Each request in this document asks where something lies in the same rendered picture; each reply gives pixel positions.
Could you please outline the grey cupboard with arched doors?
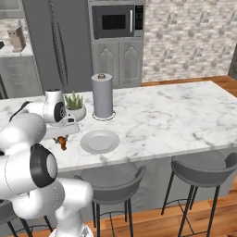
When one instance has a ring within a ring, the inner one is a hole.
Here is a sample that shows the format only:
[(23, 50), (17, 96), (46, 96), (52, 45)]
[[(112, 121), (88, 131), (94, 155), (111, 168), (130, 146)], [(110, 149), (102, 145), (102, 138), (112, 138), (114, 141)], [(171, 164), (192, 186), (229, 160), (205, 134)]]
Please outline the grey cupboard with arched doors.
[(93, 44), (93, 62), (94, 73), (112, 76), (114, 89), (142, 85), (142, 41)]

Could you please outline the grey bar stool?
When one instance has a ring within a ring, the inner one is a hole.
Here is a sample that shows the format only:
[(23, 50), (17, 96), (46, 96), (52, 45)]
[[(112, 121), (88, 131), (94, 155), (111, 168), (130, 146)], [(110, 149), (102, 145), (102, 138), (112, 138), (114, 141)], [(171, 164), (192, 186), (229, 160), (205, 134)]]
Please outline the grey bar stool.
[[(6, 224), (14, 237), (18, 237), (18, 232), (15, 231), (11, 221), (16, 218), (18, 218), (18, 216), (13, 210), (12, 203), (10, 201), (0, 199), (0, 225)], [(33, 237), (33, 226), (29, 226), (27, 221), (23, 218), (20, 218), (19, 220), (23, 226), (22, 229), (26, 231), (28, 237)]]
[(168, 196), (174, 176), (190, 185), (188, 198), (186, 199), (185, 209), (182, 210), (183, 216), (181, 220), (178, 237), (182, 236), (184, 222), (187, 220), (188, 210), (192, 209), (193, 202), (199, 188), (216, 188), (212, 210), (209, 218), (206, 237), (209, 237), (212, 227), (213, 218), (215, 215), (216, 205), (218, 201), (218, 194), (220, 186), (229, 178), (229, 176), (237, 169), (237, 153), (230, 153), (226, 158), (217, 155), (208, 156), (195, 154), (194, 157), (190, 155), (174, 156), (171, 158), (171, 175), (168, 183), (168, 188), (162, 206), (161, 214), (164, 214), (165, 208), (169, 203)]
[(125, 221), (130, 223), (130, 235), (133, 237), (133, 224), (131, 214), (131, 198), (138, 191), (142, 181), (145, 166), (137, 168), (133, 163), (124, 163), (100, 168), (84, 169), (80, 175), (75, 175), (76, 180), (89, 182), (94, 189), (92, 211), (94, 227), (97, 237), (100, 235), (100, 205), (111, 206), (124, 204), (122, 213)]

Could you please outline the green plant in white pot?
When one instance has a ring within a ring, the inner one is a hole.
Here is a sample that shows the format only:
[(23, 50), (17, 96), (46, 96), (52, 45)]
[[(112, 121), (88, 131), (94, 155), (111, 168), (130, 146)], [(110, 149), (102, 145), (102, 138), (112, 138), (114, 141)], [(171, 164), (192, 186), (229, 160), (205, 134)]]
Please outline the green plant in white pot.
[(83, 97), (75, 92), (71, 95), (64, 94), (66, 109), (77, 121), (81, 121), (86, 116), (86, 107), (83, 103)]

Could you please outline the grey round plate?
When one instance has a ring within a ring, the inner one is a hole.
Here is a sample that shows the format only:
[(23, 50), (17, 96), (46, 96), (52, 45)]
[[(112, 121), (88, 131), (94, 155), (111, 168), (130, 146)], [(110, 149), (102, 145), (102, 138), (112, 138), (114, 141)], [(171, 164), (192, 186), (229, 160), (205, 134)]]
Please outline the grey round plate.
[(119, 136), (113, 131), (96, 130), (81, 138), (81, 148), (94, 155), (112, 152), (119, 146)]

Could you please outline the grey base cabinet run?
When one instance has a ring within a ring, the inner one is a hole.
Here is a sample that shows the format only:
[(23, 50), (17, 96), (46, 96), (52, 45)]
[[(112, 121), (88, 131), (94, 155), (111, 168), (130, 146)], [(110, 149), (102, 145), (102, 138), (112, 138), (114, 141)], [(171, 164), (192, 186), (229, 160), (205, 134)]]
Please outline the grey base cabinet run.
[(42, 94), (32, 56), (1, 57), (0, 75), (8, 98)]

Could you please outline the black and silver microwave oven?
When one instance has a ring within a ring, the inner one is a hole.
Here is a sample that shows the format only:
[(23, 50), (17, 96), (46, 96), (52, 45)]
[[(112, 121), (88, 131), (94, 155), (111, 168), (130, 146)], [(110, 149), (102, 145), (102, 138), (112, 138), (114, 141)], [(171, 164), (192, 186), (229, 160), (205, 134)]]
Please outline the black and silver microwave oven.
[(144, 5), (92, 6), (94, 38), (142, 37)]

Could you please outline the brown chicken drumstick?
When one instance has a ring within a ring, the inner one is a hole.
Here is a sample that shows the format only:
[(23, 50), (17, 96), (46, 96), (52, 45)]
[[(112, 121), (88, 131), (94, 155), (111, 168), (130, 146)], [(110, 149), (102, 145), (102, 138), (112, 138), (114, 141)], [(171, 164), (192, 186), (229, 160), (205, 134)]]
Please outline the brown chicken drumstick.
[(60, 136), (60, 137), (57, 138), (57, 141), (60, 143), (61, 149), (62, 149), (63, 151), (67, 150), (67, 147), (66, 147), (66, 138)]

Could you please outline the grey wall cabinet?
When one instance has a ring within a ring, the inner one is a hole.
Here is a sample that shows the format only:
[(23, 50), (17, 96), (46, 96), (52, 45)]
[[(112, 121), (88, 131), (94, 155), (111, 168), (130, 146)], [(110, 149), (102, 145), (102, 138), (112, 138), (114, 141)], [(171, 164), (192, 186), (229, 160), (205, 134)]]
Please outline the grey wall cabinet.
[(21, 0), (0, 0), (0, 19), (22, 19), (23, 17)]

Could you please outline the brown knife block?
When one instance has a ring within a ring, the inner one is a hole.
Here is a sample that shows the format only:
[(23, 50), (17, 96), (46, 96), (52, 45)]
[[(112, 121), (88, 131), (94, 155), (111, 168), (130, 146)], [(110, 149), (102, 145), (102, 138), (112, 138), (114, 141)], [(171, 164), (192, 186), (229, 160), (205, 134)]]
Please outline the brown knife block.
[(26, 46), (22, 27), (21, 26), (12, 27), (7, 31), (7, 33), (10, 42), (13, 45), (13, 52), (14, 53), (21, 52)]

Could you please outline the grey fridge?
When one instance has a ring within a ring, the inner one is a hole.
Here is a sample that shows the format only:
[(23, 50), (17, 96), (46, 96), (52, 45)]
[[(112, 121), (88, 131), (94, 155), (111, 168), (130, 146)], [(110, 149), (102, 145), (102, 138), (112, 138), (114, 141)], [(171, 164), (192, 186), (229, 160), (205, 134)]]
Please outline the grey fridge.
[(22, 0), (43, 89), (92, 90), (93, 59), (87, 0)]

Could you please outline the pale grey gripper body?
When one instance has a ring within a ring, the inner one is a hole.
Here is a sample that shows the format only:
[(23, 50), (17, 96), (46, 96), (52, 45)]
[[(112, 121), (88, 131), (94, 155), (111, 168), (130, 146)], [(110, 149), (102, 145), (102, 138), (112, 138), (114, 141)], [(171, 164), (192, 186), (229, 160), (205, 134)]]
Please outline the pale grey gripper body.
[(62, 127), (46, 126), (45, 139), (53, 139), (60, 136), (67, 136), (80, 131), (78, 124), (70, 124)]

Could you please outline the grey paper towel roll holder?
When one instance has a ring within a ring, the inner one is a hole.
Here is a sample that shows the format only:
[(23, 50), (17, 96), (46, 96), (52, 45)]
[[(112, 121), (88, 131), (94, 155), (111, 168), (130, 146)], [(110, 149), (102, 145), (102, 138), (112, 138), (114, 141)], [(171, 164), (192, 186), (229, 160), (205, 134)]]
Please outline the grey paper towel roll holder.
[(97, 73), (92, 76), (94, 113), (98, 120), (109, 120), (115, 117), (113, 109), (112, 76)]

